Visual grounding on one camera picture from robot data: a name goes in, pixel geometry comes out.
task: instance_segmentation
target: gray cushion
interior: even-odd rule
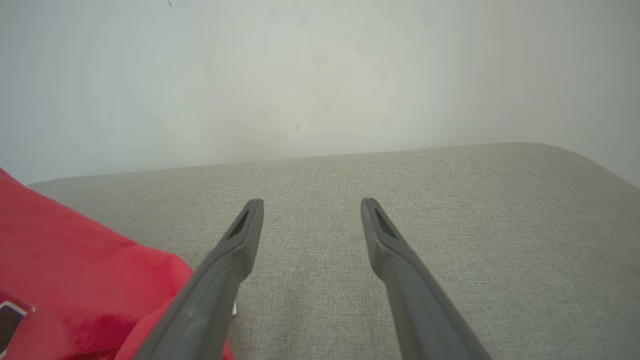
[[[264,199],[229,335],[240,360],[400,357],[368,264],[363,197],[381,203],[494,358],[640,356],[640,189],[557,147],[351,154],[32,188],[193,267],[246,201]]]

